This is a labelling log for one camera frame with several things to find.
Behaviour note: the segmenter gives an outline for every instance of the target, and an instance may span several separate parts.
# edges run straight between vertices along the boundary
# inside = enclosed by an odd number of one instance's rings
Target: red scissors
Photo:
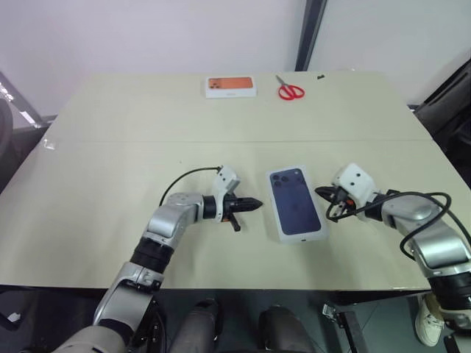
[[[288,85],[284,82],[281,77],[276,75],[278,82],[281,84],[281,87],[278,88],[278,95],[281,99],[285,101],[292,101],[293,99],[298,99],[304,97],[304,90],[301,87]]]

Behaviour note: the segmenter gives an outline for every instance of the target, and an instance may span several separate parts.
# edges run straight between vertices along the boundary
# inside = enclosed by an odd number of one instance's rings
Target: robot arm
[[[253,198],[237,198],[233,191],[240,179],[223,167],[213,183],[213,196],[176,193],[152,215],[129,262],[116,276],[100,301],[93,326],[69,338],[57,353],[119,353],[132,341],[146,340],[157,313],[153,293],[163,281],[163,272],[186,228],[202,219],[230,221],[240,226],[233,213],[256,210],[262,203]]]
[[[405,236],[403,245],[412,254],[408,256],[430,283],[446,324],[457,332],[471,332],[471,253],[463,238],[441,219],[446,210],[428,194],[381,193],[354,163],[341,169],[332,184],[333,188],[316,189],[331,202],[327,217],[337,221],[355,214],[362,221],[375,219],[397,229]]]

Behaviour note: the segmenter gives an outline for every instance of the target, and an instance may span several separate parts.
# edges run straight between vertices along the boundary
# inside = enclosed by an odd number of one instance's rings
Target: table
[[[384,190],[448,192],[466,227],[471,192],[379,75],[326,73],[322,84],[331,77],[336,83],[321,90],[315,74],[282,74],[306,89],[305,99],[285,105],[278,104],[273,76],[255,77],[256,99],[219,101],[200,101],[200,92],[164,95],[161,85],[173,82],[170,76],[90,80],[0,195],[0,284],[106,288],[130,258],[167,185],[192,168],[228,164],[242,180],[238,195],[265,205],[238,215],[239,233],[209,220],[189,227],[165,273],[165,288],[428,288],[417,265],[401,255],[399,233],[378,222],[330,222],[327,240],[279,243],[265,176],[275,168],[306,165],[316,187],[354,161]],[[197,87],[201,79],[177,76],[175,87]],[[124,83],[134,95],[123,99],[118,88]],[[342,95],[346,86],[357,90]],[[375,98],[372,106],[363,89]],[[328,104],[317,110],[309,102],[315,90],[331,104],[342,99],[334,114]],[[225,102],[230,109],[223,114]],[[151,107],[159,107],[158,114]],[[238,115],[239,125],[233,120]],[[173,191],[209,193],[212,179],[211,172],[195,174]]]

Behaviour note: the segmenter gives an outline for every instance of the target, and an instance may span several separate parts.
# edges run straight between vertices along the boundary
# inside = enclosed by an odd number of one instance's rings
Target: small black object
[[[227,218],[229,219],[230,224],[233,226],[234,232],[240,232],[241,231],[241,225],[237,222],[237,218],[234,216],[234,214],[228,213]]]

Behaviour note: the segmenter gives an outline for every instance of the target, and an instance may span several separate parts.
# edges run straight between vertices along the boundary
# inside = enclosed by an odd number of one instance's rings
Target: gray pants
[[[212,353],[216,333],[217,304],[197,304],[186,316],[170,353]],[[301,321],[288,309],[270,307],[261,313],[259,334],[265,349],[285,352],[315,353],[316,350]]]

